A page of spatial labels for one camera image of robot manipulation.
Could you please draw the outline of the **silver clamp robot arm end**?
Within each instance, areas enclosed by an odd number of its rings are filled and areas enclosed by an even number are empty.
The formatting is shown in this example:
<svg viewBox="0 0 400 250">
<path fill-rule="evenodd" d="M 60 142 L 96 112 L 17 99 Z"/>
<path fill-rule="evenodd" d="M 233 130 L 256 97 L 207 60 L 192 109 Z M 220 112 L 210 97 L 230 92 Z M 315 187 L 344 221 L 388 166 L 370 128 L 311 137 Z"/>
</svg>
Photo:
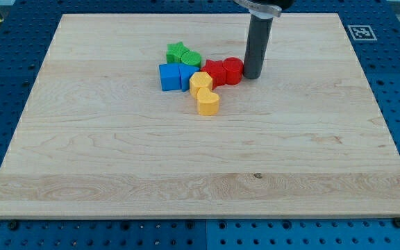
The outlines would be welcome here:
<svg viewBox="0 0 400 250">
<path fill-rule="evenodd" d="M 233 0 L 261 19 L 280 17 L 281 13 L 294 4 L 294 0 Z"/>
</svg>

